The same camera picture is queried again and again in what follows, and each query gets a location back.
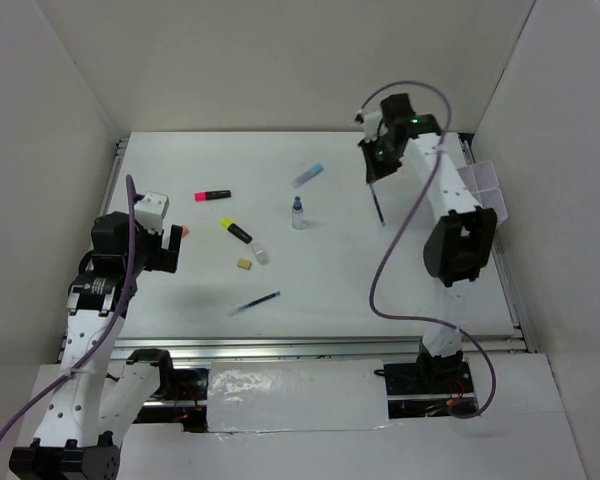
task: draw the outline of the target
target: pen cap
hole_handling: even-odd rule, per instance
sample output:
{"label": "pen cap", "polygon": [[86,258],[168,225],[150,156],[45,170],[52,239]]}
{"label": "pen cap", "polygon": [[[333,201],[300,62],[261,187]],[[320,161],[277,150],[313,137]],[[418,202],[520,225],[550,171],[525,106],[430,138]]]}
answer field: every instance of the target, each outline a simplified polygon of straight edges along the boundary
{"label": "pen cap", "polygon": [[321,163],[316,163],[313,167],[311,167],[309,169],[309,173],[311,174],[312,177],[315,177],[322,170],[324,170],[324,167],[322,166],[322,164]]}

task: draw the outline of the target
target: yellow block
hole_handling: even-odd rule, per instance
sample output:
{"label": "yellow block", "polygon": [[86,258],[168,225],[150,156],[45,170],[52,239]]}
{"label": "yellow block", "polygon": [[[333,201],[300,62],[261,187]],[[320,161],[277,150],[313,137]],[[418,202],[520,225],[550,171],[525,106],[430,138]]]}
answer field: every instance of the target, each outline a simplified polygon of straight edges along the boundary
{"label": "yellow block", "polygon": [[240,260],[238,260],[238,267],[244,268],[245,270],[250,270],[251,262],[249,260],[245,260],[244,258],[241,258]]}

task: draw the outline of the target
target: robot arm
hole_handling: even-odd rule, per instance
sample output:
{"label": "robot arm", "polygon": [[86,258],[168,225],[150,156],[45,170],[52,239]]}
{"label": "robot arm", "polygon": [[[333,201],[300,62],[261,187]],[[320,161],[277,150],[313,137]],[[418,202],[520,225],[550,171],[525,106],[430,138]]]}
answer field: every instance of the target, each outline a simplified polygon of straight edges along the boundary
{"label": "robot arm", "polygon": [[[392,95],[379,111],[359,115],[364,139],[358,144],[367,166],[366,181],[395,173],[408,159],[425,184],[436,166],[441,129],[433,115],[417,115],[407,94]],[[438,171],[427,192],[435,227],[423,250],[424,266],[440,280],[437,318],[460,326],[473,282],[489,260],[497,217],[483,209],[442,151]],[[462,365],[460,332],[428,325],[418,364],[428,378],[455,372]]]}
{"label": "robot arm", "polygon": [[133,269],[129,298],[137,291],[136,278],[142,271],[176,271],[182,227],[171,227],[169,245],[162,248],[168,207],[165,195],[147,193],[136,199],[133,265],[127,264],[128,215],[114,212],[96,219],[91,230],[93,250],[69,288],[67,341],[60,366],[69,379],[54,391],[32,444],[14,448],[9,466],[19,478],[115,479],[122,440],[137,412],[147,398],[169,388],[173,370],[169,353],[137,350],[101,406],[109,359],[128,305],[122,305],[122,314],[91,358],[79,370],[73,369],[111,322],[127,268]]}

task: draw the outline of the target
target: white table surface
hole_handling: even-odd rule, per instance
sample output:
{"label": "white table surface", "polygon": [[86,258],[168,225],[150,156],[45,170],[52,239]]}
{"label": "white table surface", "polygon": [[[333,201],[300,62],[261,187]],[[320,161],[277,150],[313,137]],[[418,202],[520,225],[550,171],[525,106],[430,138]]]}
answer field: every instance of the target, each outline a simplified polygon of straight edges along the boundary
{"label": "white table surface", "polygon": [[[479,355],[468,358],[480,401],[487,396],[489,372]],[[180,425],[132,425],[118,480],[585,480],[547,358],[491,358],[498,390],[482,418],[402,419],[373,430],[267,434],[195,434],[183,433]],[[290,364],[301,368],[304,363]],[[114,375],[122,367],[110,366]],[[57,375],[58,365],[41,366],[32,396]],[[25,416],[18,445],[30,444],[49,402],[46,397]],[[357,403],[341,408],[355,409]],[[295,424],[296,412],[288,414],[289,425]]]}
{"label": "white table surface", "polygon": [[[175,275],[145,272],[120,338],[355,337],[421,335],[414,322],[383,320],[369,309],[374,272],[421,184],[405,162],[376,184],[387,225],[378,221],[365,184],[358,133],[134,133],[109,211],[126,211],[124,177],[139,193],[170,197],[165,220],[184,224]],[[452,159],[464,163],[450,136]],[[324,172],[293,189],[290,182],[321,162]],[[233,197],[196,203],[197,191],[231,189]],[[291,227],[300,195],[307,228]],[[261,266],[249,246],[220,227],[230,217],[265,246]],[[438,284],[426,273],[422,247],[433,220],[423,204],[389,261],[378,306],[397,314],[435,315]],[[250,271],[238,258],[253,261]],[[279,298],[235,317],[233,307],[280,290]],[[513,326],[493,261],[469,299],[465,327],[509,336]]]}

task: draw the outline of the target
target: cable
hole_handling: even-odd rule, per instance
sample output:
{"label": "cable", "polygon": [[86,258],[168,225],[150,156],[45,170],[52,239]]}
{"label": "cable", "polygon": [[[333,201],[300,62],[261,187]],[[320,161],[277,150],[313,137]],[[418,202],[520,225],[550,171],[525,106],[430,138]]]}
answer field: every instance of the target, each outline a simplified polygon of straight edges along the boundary
{"label": "cable", "polygon": [[[109,323],[107,324],[107,327],[104,329],[104,332],[100,336],[100,339],[95,343],[95,345],[93,345],[89,350],[87,350],[87,352],[82,356],[80,360],[78,360],[75,363],[75,365],[73,365],[72,370],[82,368],[91,359],[91,357],[93,357],[93,354],[102,346],[102,344],[107,339],[107,336],[111,333],[111,330],[113,330],[116,321],[126,309],[127,302],[129,301],[131,286],[133,284],[133,268],[135,265],[136,258],[136,216],[133,208],[135,204],[136,188],[131,175],[127,175],[126,182],[127,203],[129,207],[129,255],[127,256],[127,271],[125,272],[124,283],[120,292],[120,298],[118,300],[118,303],[116,304],[116,308],[113,311],[111,320],[109,320]],[[43,389],[35,397],[29,400],[20,410],[18,410],[16,414],[7,421],[4,427],[2,427],[2,430],[0,430],[0,443],[2,442],[2,440],[4,440],[4,437],[7,435],[9,430],[11,430],[11,428],[18,422],[18,420],[20,420],[24,416],[25,413],[27,413],[31,409],[31,407],[33,407],[36,403],[42,400],[50,392],[62,387],[65,383],[69,381],[69,378],[69,375],[61,375],[48,387]]]}
{"label": "cable", "polygon": [[369,95],[369,97],[367,97],[367,99],[364,102],[362,102],[362,105],[360,106],[360,110],[358,112],[361,113],[364,110],[364,108],[368,105],[368,103],[376,97],[376,95],[384,92],[385,90],[387,90],[391,87],[395,87],[398,85],[417,86],[417,87],[421,87],[426,90],[429,90],[430,92],[435,93],[440,98],[440,100],[442,100],[442,103],[444,103],[444,106],[447,109],[447,120],[442,129],[442,135],[440,135],[440,140],[438,141],[438,149],[436,152],[436,163],[435,163],[435,166],[433,167],[433,171],[431,172],[431,175],[429,175],[429,178],[427,179],[426,183],[422,187],[422,190],[420,191],[418,198],[414,202],[413,206],[411,207],[411,210],[409,210],[409,213],[407,214],[406,218],[402,222],[402,225],[398,229],[398,233],[396,233],[396,236],[394,237],[391,244],[389,245],[387,252],[384,254],[384,257],[382,258],[382,261],[380,262],[380,265],[378,266],[378,270],[376,271],[375,276],[373,277],[373,281],[371,282],[371,289],[369,290],[369,307],[371,307],[371,310],[377,316],[379,316],[381,318],[386,318],[388,320],[411,320],[411,321],[417,321],[417,322],[434,323],[437,325],[442,325],[444,327],[450,328],[452,330],[457,330],[458,332],[460,332],[460,334],[463,337],[465,337],[467,340],[469,340],[471,343],[473,343],[473,345],[476,347],[478,352],[480,352],[480,354],[484,357],[484,360],[485,360],[485,362],[487,362],[487,366],[489,367],[489,372],[491,374],[491,391],[489,392],[489,396],[487,397],[487,400],[484,402],[484,404],[478,410],[476,410],[474,413],[464,415],[464,414],[458,414],[458,413],[453,412],[452,407],[457,406],[459,403],[465,403],[465,402],[468,403],[468,402],[472,401],[471,399],[463,399],[463,400],[455,402],[453,405],[451,405],[449,407],[449,414],[456,418],[462,418],[462,419],[474,418],[474,417],[482,415],[485,412],[485,410],[487,410],[487,408],[489,408],[489,405],[491,405],[491,402],[493,401],[493,397],[495,397],[495,394],[496,394],[496,384],[497,384],[496,370],[493,367],[493,363],[491,362],[491,359],[489,358],[489,355],[487,354],[486,350],[484,348],[482,348],[482,345],[480,345],[478,343],[478,341],[471,334],[469,334],[469,332],[467,332],[466,330],[463,330],[462,328],[458,327],[457,325],[454,325],[453,323],[446,322],[446,321],[440,320],[438,318],[423,317],[423,316],[419,316],[419,315],[390,315],[388,313],[381,312],[376,307],[375,295],[376,295],[376,289],[378,287],[378,281],[380,280],[380,276],[382,275],[384,267],[387,265],[387,261],[389,260],[389,257],[391,257],[393,250],[396,248],[396,245],[400,241],[400,238],[402,238],[402,234],[404,233],[404,231],[407,229],[407,227],[411,223],[411,220],[413,219],[416,211],[422,204],[424,197],[427,195],[427,191],[429,190],[429,187],[431,186],[431,183],[433,182],[433,179],[436,176],[436,173],[438,173],[438,169],[440,168],[440,162],[442,160],[442,144],[444,143],[445,136],[447,135],[447,132],[449,131],[449,126],[451,125],[452,112],[451,112],[451,103],[449,102],[449,99],[447,99],[447,97],[444,95],[444,93],[442,93],[442,91],[440,91],[438,88],[434,87],[433,85],[429,85],[428,83],[420,82],[417,80],[399,80],[397,82],[391,82],[383,87],[380,87],[375,92],[373,92],[371,95]]}

